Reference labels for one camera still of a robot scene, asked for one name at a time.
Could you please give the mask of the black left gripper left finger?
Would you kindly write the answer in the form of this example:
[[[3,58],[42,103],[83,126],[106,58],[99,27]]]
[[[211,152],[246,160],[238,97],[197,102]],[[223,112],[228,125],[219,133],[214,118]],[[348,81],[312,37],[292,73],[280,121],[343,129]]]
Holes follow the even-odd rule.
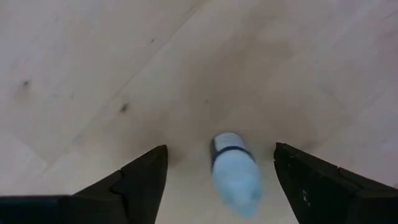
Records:
[[[155,224],[167,169],[162,145],[73,195],[0,196],[0,224]]]

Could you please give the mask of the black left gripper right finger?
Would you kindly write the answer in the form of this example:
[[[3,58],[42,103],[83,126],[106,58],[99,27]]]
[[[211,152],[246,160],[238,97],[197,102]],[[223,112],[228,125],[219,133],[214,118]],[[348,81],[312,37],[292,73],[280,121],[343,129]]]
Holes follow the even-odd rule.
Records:
[[[281,142],[274,167],[299,224],[398,224],[398,189]]]

